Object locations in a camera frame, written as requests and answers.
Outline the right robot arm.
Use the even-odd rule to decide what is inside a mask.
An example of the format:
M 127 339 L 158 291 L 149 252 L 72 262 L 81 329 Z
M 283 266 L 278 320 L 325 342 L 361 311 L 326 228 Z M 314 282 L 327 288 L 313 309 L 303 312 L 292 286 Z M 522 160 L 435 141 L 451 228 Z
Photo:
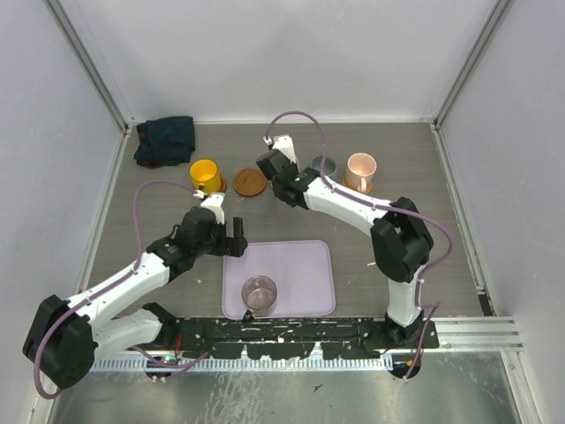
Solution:
M 414 203 L 404 197 L 395 202 L 380 201 L 324 179 L 312 168 L 300 171 L 275 148 L 256 164 L 278 200 L 332 216 L 371 239 L 374 261 L 388 279 L 388 340 L 399 348 L 411 345 L 423 321 L 418 279 L 433 247 L 433 238 Z

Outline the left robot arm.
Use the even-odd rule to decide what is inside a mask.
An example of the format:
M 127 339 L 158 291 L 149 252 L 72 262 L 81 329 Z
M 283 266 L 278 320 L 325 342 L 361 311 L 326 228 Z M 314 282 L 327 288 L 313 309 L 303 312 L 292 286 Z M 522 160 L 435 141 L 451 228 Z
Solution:
M 146 344 L 169 349 L 180 333 L 175 315 L 156 303 L 124 317 L 118 313 L 192 269 L 200 257 L 239 258 L 247 246 L 242 218 L 233 219 L 229 236 L 221 209 L 194 207 L 169 235 L 154 241 L 113 277 L 68 299 L 46 298 L 23 346 L 34 364 L 38 393 L 52 397 L 41 386 L 42 376 L 64 390 L 78 383 L 97 360 L 114 353 Z

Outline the pink mug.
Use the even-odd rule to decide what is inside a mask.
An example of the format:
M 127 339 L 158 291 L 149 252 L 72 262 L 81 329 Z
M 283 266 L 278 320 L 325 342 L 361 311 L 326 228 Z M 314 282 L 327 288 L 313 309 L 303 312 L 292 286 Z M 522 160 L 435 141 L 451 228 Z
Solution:
M 377 163 L 371 155 L 355 153 L 348 158 L 344 179 L 350 182 L 373 182 L 376 171 Z

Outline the lilac mug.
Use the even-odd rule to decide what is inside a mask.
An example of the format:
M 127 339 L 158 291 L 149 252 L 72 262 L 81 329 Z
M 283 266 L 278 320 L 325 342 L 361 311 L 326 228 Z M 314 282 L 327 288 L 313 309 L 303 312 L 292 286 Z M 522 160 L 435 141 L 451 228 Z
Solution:
M 243 285 L 241 298 L 246 313 L 253 318 L 269 317 L 275 310 L 278 290 L 267 276 L 253 276 Z

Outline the brown wooden coaster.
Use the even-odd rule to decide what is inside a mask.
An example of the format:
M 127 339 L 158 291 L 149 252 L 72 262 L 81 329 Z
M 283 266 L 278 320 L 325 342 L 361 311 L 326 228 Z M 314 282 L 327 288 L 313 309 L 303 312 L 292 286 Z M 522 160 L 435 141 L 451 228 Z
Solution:
M 255 197 L 261 194 L 266 186 L 264 175 L 256 168 L 242 169 L 233 179 L 234 190 L 243 197 Z
M 212 193 L 224 193 L 227 188 L 227 183 L 222 175 L 207 180 L 194 179 L 192 183 L 197 191 L 203 193 L 203 197 L 207 197 Z

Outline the grey green mug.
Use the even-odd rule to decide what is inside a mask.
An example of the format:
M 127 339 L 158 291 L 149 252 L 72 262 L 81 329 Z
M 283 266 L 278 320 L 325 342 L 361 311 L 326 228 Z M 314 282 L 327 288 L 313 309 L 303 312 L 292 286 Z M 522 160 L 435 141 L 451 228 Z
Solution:
M 323 173 L 327 178 L 335 179 L 336 164 L 330 157 L 323 158 L 322 155 L 316 156 L 311 161 L 311 168 Z

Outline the yellow mug black outside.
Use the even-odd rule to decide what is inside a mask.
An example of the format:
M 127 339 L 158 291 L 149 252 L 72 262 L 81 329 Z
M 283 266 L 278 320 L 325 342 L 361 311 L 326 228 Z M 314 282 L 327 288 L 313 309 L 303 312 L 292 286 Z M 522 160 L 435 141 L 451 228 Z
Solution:
M 191 165 L 189 169 L 189 175 L 191 181 L 193 181 L 194 179 L 207 180 L 212 177 L 221 175 L 221 173 L 219 171 L 217 163 L 213 160 L 199 159 Z

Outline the woven rattan coaster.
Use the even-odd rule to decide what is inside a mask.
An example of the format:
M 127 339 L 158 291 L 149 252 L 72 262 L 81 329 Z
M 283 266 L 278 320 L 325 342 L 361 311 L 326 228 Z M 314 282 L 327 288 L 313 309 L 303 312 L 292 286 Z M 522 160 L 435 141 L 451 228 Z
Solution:
M 363 182 L 363 181 L 353 181 L 350 182 L 346 179 L 342 181 L 342 185 L 346 186 L 347 188 L 354 190 L 358 193 L 369 194 L 373 190 L 373 183 L 372 182 Z

